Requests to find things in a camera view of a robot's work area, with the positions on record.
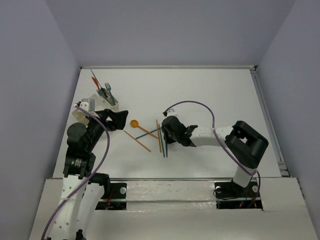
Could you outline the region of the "orange plastic spoon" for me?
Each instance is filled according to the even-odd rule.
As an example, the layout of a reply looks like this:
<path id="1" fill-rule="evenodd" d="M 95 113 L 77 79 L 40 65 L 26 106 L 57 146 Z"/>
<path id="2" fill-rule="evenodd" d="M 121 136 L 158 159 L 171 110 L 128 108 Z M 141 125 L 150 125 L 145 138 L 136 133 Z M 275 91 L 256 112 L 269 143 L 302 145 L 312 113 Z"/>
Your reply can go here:
<path id="1" fill-rule="evenodd" d="M 153 134 L 151 131 L 149 131 L 149 130 L 147 130 L 146 128 L 142 127 L 142 126 L 140 125 L 140 123 L 139 123 L 137 120 L 135 120 L 135 119 L 133 119 L 133 120 L 130 121 L 130 125 L 131 125 L 132 128 L 138 128 L 138 129 L 144 131 L 147 135 L 150 135 L 150 136 L 152 136 L 152 137 L 154 137 L 154 138 L 156 138 L 156 139 L 159 138 L 157 135 Z"/>

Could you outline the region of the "blue plastic spoon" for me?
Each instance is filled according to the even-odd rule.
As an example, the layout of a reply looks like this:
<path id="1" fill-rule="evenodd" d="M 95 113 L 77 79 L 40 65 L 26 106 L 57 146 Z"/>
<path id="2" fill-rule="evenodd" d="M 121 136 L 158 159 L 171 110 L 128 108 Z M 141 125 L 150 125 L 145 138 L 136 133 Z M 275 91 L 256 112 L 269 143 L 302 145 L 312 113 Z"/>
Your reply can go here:
<path id="1" fill-rule="evenodd" d="M 167 132 L 166 130 L 163 130 L 164 134 L 164 149 L 165 149 L 165 157 L 168 158 L 168 138 L 167 138 Z"/>

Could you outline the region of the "teal fork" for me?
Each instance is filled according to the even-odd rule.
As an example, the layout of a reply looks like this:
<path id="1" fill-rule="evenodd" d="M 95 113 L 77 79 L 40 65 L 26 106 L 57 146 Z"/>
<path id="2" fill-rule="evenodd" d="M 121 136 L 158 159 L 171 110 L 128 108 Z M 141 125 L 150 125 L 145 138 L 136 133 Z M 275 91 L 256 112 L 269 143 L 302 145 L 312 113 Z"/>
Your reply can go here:
<path id="1" fill-rule="evenodd" d="M 107 91 L 109 92 L 109 94 L 110 94 L 110 97 L 111 97 L 111 100 L 112 100 L 112 102 L 113 102 L 113 105 L 115 106 L 115 105 L 116 105 L 116 101 L 115 101 L 115 98 L 114 98 L 114 96 L 113 96 L 113 94 L 112 94 L 112 88 L 111 88 L 110 84 L 109 84 L 108 82 L 106 82 L 104 85 L 105 85 L 106 90 L 107 90 Z"/>
<path id="2" fill-rule="evenodd" d="M 107 98 L 109 98 L 109 97 L 111 96 L 111 95 L 110 95 L 110 92 L 109 92 L 107 89 L 105 89 L 105 88 L 97 89 L 96 92 L 97 92 L 97 94 L 98 94 L 99 96 L 101 96 L 101 97 L 104 98 L 104 99 L 107 99 Z"/>

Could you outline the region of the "orange plastic knife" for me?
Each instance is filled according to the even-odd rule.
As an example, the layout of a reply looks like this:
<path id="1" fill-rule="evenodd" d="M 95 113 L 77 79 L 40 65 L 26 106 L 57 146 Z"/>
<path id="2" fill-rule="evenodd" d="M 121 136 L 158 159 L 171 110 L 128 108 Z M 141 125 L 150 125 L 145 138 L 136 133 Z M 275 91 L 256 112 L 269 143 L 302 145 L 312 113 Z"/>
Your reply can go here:
<path id="1" fill-rule="evenodd" d="M 96 91 L 97 91 L 98 95 L 101 96 L 101 97 L 103 97 L 103 98 L 105 98 L 106 95 L 105 95 L 104 92 L 102 91 L 101 86 L 100 86 L 99 82 L 97 81 L 97 79 L 96 79 L 95 77 L 91 77 L 91 78 L 92 78 L 94 84 L 95 84 L 96 87 L 97 87 L 97 90 L 96 90 Z"/>

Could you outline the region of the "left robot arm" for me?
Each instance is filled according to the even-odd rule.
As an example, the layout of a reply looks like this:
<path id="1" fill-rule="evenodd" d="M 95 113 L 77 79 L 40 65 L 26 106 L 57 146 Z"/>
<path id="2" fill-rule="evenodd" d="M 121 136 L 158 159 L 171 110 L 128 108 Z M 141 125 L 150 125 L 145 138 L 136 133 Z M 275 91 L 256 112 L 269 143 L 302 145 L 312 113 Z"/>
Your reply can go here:
<path id="1" fill-rule="evenodd" d="M 103 133 L 123 130 L 128 110 L 104 109 L 94 114 L 83 110 L 88 123 L 76 122 L 67 129 L 62 191 L 59 205 L 50 216 L 43 240 L 84 240 L 100 199 L 113 194 L 110 177 L 98 170 L 107 157 L 110 142 L 98 165 L 93 150 Z"/>

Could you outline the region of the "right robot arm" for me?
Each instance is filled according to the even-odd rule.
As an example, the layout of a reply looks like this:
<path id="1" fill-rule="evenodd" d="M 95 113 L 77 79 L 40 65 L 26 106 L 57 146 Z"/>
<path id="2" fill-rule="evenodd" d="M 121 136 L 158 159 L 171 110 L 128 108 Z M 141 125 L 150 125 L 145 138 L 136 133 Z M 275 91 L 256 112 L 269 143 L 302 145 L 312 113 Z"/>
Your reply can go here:
<path id="1" fill-rule="evenodd" d="M 268 140 L 242 120 L 234 125 L 206 128 L 198 125 L 186 127 L 174 116 L 166 117 L 161 128 L 167 144 L 179 143 L 184 147 L 221 147 L 237 164 L 230 183 L 235 196 L 242 196 L 249 189 L 249 182 L 269 146 Z"/>

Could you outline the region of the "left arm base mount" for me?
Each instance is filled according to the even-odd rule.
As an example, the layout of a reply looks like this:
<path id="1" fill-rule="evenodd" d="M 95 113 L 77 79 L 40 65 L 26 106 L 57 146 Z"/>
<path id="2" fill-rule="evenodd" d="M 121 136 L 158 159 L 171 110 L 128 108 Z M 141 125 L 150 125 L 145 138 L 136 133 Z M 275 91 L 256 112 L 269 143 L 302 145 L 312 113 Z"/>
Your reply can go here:
<path id="1" fill-rule="evenodd" d="M 102 178 L 103 195 L 96 205 L 96 210 L 122 211 L 127 209 L 127 183 Z"/>

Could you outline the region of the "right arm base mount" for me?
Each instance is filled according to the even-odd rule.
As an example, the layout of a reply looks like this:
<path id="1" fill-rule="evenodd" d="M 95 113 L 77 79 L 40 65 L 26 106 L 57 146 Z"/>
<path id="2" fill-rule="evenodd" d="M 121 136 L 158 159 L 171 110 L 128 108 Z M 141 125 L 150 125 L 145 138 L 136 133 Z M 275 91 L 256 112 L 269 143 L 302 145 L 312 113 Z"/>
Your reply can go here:
<path id="1" fill-rule="evenodd" d="M 218 181 L 214 183 L 213 196 L 218 210 L 263 209 L 259 183 L 250 181 L 243 188 L 233 181 Z"/>

